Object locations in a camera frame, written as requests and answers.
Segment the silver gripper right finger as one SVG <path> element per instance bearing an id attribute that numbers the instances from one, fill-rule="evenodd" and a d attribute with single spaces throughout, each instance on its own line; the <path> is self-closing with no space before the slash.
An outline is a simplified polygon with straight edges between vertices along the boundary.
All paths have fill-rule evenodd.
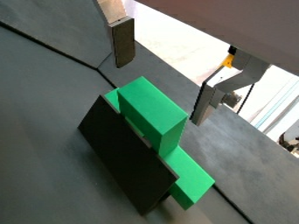
<path id="1" fill-rule="evenodd" d="M 237 68 L 240 73 L 211 85 L 210 81 L 225 67 Z M 191 122 L 195 125 L 201 125 L 213 110 L 220 106 L 225 95 L 256 84 L 262 79 L 269 68 L 270 64 L 266 61 L 244 52 L 237 47 L 232 47 L 229 56 L 221 63 L 220 68 L 201 85 L 201 92 L 195 101 L 194 111 L 191 112 Z"/>

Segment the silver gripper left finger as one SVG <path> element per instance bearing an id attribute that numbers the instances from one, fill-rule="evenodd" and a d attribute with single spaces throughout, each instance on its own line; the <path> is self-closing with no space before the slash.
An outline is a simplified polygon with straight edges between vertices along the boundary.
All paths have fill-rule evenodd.
<path id="1" fill-rule="evenodd" d="M 135 19 L 127 15 L 122 0 L 93 0 L 107 21 L 115 64 L 126 66 L 137 56 Z"/>

